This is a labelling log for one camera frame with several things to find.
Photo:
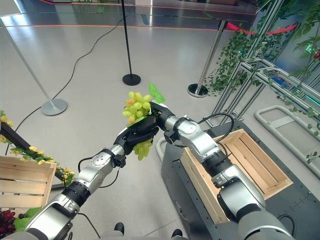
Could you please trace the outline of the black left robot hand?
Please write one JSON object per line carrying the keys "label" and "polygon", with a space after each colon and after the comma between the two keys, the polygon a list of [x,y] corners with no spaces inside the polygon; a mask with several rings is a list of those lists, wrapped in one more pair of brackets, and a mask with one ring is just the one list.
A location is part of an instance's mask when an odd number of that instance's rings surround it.
{"label": "black left robot hand", "polygon": [[134,132],[132,128],[125,128],[115,139],[114,145],[119,145],[123,149],[123,156],[129,155],[134,146],[142,142],[153,139],[158,133],[159,127],[154,127],[145,132]]}

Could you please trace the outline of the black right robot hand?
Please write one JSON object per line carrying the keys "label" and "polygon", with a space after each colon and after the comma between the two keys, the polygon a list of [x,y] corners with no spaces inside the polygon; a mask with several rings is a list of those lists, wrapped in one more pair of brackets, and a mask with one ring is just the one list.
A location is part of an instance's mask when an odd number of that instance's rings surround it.
{"label": "black right robot hand", "polygon": [[173,130],[177,117],[163,104],[151,102],[150,107],[151,114],[130,126],[129,129],[137,134],[150,132],[155,127],[165,132]]}

